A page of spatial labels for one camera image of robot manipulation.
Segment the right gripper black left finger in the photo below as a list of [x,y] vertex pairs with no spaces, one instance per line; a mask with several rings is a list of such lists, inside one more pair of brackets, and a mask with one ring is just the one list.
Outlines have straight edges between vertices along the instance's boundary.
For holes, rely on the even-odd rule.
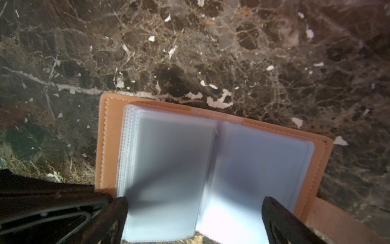
[[77,243],[120,244],[127,215],[127,199],[116,198],[77,233]]

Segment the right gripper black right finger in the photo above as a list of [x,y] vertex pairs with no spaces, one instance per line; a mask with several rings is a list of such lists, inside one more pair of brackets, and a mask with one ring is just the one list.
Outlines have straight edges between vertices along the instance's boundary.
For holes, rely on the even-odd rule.
[[272,197],[265,197],[262,219],[270,244],[325,244],[288,209]]

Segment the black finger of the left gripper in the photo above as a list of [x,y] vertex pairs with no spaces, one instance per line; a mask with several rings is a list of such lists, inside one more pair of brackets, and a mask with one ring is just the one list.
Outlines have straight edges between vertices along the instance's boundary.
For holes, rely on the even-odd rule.
[[112,202],[93,185],[38,180],[1,170],[1,243],[67,244]]

